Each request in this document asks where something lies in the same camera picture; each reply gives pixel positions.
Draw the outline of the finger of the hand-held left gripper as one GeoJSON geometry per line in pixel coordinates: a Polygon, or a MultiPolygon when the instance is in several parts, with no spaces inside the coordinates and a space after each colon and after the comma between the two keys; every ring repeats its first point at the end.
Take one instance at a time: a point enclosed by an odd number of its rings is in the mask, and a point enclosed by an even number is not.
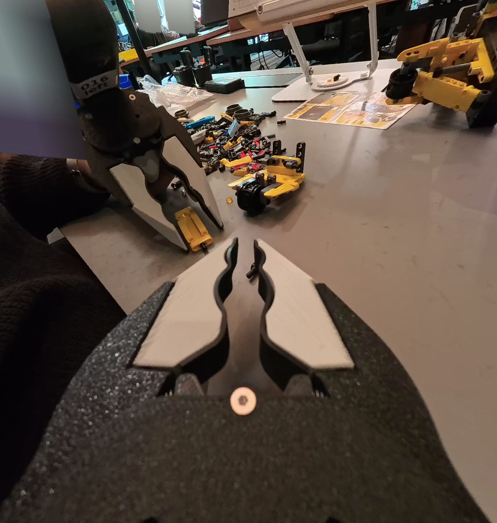
{"type": "Polygon", "coordinates": [[[164,140],[161,159],[167,168],[182,181],[190,198],[198,204],[210,221],[220,230],[224,228],[219,207],[192,139],[180,140],[171,136],[164,140]]]}
{"type": "Polygon", "coordinates": [[[149,193],[142,170],[137,166],[119,164],[111,167],[110,173],[125,193],[134,213],[164,238],[187,252],[188,246],[180,232],[166,218],[161,204],[149,193]]]}

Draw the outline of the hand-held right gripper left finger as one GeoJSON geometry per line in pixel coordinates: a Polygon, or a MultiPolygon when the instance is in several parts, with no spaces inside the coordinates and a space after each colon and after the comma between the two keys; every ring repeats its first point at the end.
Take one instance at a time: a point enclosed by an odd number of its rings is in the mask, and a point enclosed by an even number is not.
{"type": "Polygon", "coordinates": [[[224,241],[173,283],[132,361],[136,368],[218,372],[230,348],[224,306],[239,239],[224,241]]]}

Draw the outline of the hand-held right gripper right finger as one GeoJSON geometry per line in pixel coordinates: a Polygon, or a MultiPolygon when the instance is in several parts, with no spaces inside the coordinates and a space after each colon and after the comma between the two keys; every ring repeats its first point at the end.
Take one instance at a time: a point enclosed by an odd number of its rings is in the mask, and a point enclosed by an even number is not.
{"type": "Polygon", "coordinates": [[[315,280],[262,239],[254,241],[254,257],[262,341],[308,373],[354,368],[315,280]]]}

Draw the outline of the pile of toy building pieces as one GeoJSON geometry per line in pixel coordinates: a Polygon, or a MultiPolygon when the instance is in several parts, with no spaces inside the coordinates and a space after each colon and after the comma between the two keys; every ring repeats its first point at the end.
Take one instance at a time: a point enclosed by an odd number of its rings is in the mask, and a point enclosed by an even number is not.
{"type": "MultiPolygon", "coordinates": [[[[238,121],[224,111],[213,123],[187,130],[206,175],[226,169],[234,173],[236,169],[272,154],[275,135],[263,134],[260,125],[264,120],[274,118],[277,112],[257,113],[253,108],[249,110],[254,113],[252,121],[238,121]]],[[[176,120],[185,127],[185,124],[198,119],[176,120]]]]}

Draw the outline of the yellow rectangular panel piece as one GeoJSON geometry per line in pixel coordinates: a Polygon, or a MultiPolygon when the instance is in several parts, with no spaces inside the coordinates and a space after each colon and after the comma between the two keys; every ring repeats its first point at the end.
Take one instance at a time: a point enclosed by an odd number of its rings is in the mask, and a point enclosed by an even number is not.
{"type": "Polygon", "coordinates": [[[205,242],[207,246],[213,243],[213,239],[207,231],[205,225],[192,207],[188,206],[174,215],[177,224],[185,240],[193,252],[200,249],[200,244],[205,242]]]}

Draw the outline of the person's left forearm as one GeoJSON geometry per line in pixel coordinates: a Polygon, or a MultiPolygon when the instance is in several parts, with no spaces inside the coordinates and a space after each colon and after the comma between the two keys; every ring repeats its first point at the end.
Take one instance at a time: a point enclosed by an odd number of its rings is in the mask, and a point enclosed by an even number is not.
{"type": "Polygon", "coordinates": [[[14,155],[0,164],[0,204],[38,239],[99,211],[110,194],[89,189],[66,159],[14,155]]]}

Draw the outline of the person's left hand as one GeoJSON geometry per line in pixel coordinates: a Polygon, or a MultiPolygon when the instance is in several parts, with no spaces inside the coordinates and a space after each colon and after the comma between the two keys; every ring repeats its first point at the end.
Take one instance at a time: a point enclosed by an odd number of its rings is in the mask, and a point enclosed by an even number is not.
{"type": "Polygon", "coordinates": [[[76,160],[76,167],[83,183],[90,188],[90,191],[108,193],[108,189],[93,177],[92,170],[90,169],[87,160],[76,160]]]}

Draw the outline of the clear plastic bag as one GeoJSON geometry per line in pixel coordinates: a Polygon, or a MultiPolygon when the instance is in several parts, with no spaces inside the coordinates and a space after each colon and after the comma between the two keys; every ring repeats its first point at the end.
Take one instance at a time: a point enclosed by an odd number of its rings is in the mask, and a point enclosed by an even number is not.
{"type": "Polygon", "coordinates": [[[137,82],[140,86],[139,92],[148,95],[154,106],[163,106],[172,112],[177,109],[190,109],[214,98],[214,94],[203,89],[174,82],[159,84],[150,75],[137,78],[137,82]]]}

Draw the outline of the black metal pole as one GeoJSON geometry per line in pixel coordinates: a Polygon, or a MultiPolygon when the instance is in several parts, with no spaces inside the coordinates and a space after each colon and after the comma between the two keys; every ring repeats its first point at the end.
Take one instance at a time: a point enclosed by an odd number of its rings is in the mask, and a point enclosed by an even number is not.
{"type": "Polygon", "coordinates": [[[136,50],[136,54],[138,56],[138,59],[139,59],[141,68],[143,69],[143,72],[146,75],[150,75],[155,80],[156,83],[159,83],[159,75],[156,75],[155,72],[151,68],[150,61],[147,58],[147,55],[145,54],[145,50],[143,49],[143,46],[141,44],[139,35],[136,30],[135,23],[132,20],[132,17],[125,4],[125,1],[115,1],[115,3],[121,14],[122,20],[127,27],[127,31],[132,40],[134,49],[136,50]]]}

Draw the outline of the black battery charger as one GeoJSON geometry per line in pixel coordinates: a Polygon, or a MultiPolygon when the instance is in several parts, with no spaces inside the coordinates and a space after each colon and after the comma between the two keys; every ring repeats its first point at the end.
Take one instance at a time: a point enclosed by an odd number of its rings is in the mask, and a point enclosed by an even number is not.
{"type": "Polygon", "coordinates": [[[194,79],[200,89],[205,89],[206,83],[213,80],[211,70],[211,54],[212,49],[209,46],[205,46],[203,48],[204,62],[200,62],[193,68],[194,79]]]}
{"type": "Polygon", "coordinates": [[[180,58],[181,65],[173,69],[174,78],[178,84],[194,88],[196,80],[193,74],[194,62],[191,52],[187,49],[181,50],[180,58]]]}

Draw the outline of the small yellow toy wheel assembly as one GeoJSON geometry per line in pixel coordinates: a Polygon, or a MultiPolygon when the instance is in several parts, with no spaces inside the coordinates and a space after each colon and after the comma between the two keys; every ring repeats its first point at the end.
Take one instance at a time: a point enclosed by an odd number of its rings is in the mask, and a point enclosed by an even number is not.
{"type": "Polygon", "coordinates": [[[306,143],[298,142],[292,156],[284,155],[280,145],[280,141],[275,141],[270,156],[236,169],[237,179],[228,185],[235,192],[238,207],[250,217],[278,205],[304,182],[306,143]]]}

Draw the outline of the black power bank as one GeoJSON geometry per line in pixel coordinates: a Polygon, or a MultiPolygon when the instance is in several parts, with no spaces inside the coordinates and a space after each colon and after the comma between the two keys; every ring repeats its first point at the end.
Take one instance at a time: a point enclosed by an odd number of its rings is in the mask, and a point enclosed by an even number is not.
{"type": "Polygon", "coordinates": [[[213,94],[231,94],[245,89],[245,81],[238,77],[213,78],[206,81],[203,88],[213,94]]]}

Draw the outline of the white book stand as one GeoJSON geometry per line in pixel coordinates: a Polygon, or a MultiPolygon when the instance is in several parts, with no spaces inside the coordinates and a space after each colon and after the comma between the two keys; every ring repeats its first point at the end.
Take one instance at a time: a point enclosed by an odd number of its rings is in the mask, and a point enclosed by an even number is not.
{"type": "Polygon", "coordinates": [[[302,102],[319,93],[333,93],[339,89],[379,91],[388,82],[388,75],[394,71],[395,61],[379,59],[376,14],[378,3],[384,1],[261,1],[257,12],[232,19],[257,34],[284,30],[299,62],[302,77],[274,95],[272,101],[302,102]],[[362,7],[368,9],[371,59],[354,64],[309,65],[295,31],[298,23],[318,15],[340,14],[362,7]],[[327,79],[337,74],[341,75],[340,81],[325,84],[327,79]]]}

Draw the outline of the person's dark clothing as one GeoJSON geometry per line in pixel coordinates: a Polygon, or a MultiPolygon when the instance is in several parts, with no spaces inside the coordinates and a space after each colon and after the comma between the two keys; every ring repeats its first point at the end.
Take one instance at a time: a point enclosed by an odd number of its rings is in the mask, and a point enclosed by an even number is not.
{"type": "Polygon", "coordinates": [[[72,377],[125,313],[75,258],[0,204],[0,505],[72,377]]]}

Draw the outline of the yellow grey sticker sheet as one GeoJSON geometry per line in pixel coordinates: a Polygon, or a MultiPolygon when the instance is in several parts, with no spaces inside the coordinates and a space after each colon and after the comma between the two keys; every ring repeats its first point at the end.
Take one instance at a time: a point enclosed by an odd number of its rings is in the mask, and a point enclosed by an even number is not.
{"type": "Polygon", "coordinates": [[[384,93],[321,93],[302,103],[285,119],[385,130],[413,107],[414,104],[389,105],[384,93]]]}

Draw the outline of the large yellow toy vehicle model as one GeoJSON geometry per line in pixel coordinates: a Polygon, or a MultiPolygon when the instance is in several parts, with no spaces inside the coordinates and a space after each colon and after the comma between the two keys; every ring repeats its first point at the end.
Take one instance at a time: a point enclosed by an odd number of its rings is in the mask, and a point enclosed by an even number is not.
{"type": "Polygon", "coordinates": [[[468,126],[497,124],[497,1],[463,7],[446,38],[400,53],[385,89],[389,105],[426,104],[464,112],[468,126]]]}

